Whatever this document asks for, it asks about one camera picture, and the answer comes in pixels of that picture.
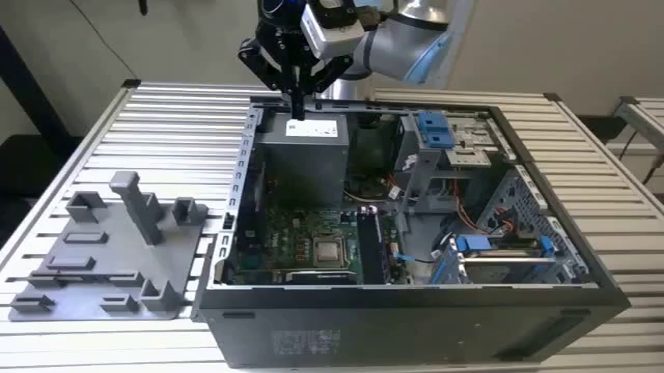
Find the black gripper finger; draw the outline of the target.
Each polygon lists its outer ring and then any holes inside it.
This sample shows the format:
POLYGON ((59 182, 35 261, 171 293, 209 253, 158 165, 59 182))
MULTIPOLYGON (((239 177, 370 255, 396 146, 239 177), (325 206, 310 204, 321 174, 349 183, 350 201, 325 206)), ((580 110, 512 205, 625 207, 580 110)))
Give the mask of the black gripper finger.
POLYGON ((305 119, 305 98, 314 93, 323 92, 333 82, 343 75, 346 69, 353 64, 353 57, 342 55, 334 57, 313 73, 314 65, 318 60, 314 58, 299 66, 299 119, 305 119))
POLYGON ((245 39, 239 45, 238 58, 273 91, 279 90, 290 98, 291 118, 299 119, 299 91, 295 88, 294 74, 279 70, 262 54, 262 47, 255 38, 245 39))

